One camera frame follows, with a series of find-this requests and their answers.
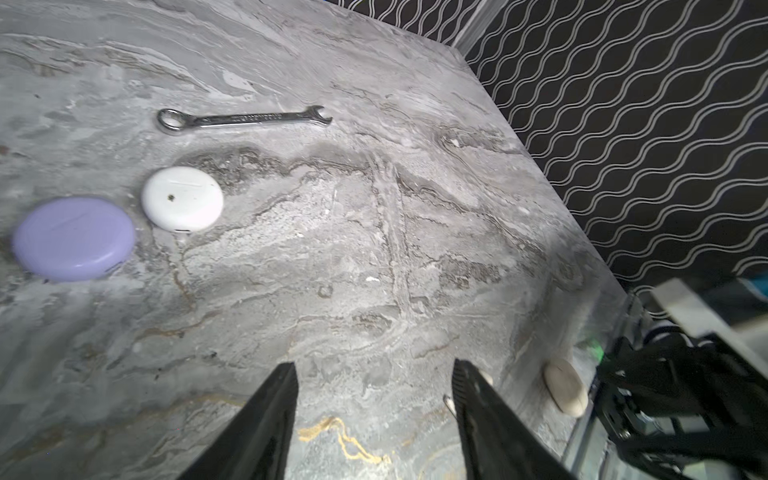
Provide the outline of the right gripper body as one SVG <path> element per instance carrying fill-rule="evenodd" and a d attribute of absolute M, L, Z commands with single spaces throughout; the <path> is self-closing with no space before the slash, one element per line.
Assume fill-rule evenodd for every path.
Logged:
<path fill-rule="evenodd" d="M 717 336 L 680 332 L 636 349 L 625 338 L 598 365 L 595 411 L 619 458 L 656 478 L 719 461 L 767 476 L 767 378 Z"/>

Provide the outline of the white earbud charging case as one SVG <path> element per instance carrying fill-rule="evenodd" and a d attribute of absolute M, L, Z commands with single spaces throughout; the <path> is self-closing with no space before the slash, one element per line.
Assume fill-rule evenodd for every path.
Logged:
<path fill-rule="evenodd" d="M 202 170 L 174 166 L 160 169 L 143 185 L 141 204 L 147 218 L 170 232 L 191 233 L 211 227 L 224 209 L 218 182 Z"/>

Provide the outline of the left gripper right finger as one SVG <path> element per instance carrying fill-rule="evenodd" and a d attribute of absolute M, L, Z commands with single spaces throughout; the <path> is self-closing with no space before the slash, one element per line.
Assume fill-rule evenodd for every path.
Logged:
<path fill-rule="evenodd" d="M 454 361 L 451 387 L 467 478 L 573 477 L 539 443 L 471 362 Z"/>

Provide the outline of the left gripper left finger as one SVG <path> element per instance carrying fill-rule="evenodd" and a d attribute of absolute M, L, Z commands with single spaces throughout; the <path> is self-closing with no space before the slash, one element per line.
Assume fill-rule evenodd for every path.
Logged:
<path fill-rule="evenodd" d="M 181 479 L 282 479 L 296 415 L 295 364 L 279 364 Z"/>

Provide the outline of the purple earbud charging case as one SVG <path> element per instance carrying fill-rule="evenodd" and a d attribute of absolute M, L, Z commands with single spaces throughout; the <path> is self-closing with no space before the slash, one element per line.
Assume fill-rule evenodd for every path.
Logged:
<path fill-rule="evenodd" d="M 113 202 L 93 196 L 46 202 L 32 210 L 11 237 L 18 263 L 55 282 L 108 275 L 127 261 L 135 242 L 129 215 Z"/>

